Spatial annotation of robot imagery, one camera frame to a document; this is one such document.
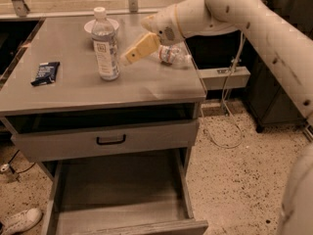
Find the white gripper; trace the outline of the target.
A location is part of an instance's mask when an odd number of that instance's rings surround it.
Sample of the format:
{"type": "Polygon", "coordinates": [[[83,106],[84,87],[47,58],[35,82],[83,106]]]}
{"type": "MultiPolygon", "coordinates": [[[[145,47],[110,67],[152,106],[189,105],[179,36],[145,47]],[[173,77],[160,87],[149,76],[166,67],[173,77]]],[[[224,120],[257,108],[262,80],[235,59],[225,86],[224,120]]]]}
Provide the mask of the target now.
{"type": "Polygon", "coordinates": [[[160,43],[174,45],[183,41],[176,22],[176,6],[161,9],[159,12],[141,20],[141,25],[148,33],[140,36],[120,56],[124,65],[131,65],[155,52],[160,43]]]}

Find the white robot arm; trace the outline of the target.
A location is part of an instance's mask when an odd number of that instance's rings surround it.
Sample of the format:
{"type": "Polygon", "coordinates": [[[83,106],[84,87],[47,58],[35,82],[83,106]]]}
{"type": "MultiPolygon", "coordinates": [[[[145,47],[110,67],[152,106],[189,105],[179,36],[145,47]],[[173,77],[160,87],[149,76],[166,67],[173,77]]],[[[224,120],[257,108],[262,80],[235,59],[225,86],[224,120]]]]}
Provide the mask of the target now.
{"type": "MultiPolygon", "coordinates": [[[[240,30],[308,122],[313,121],[313,41],[261,0],[185,0],[141,20],[147,31],[121,55],[133,64],[161,45],[203,33],[240,30]]],[[[313,235],[313,145],[291,168],[277,235],[313,235]]]]}

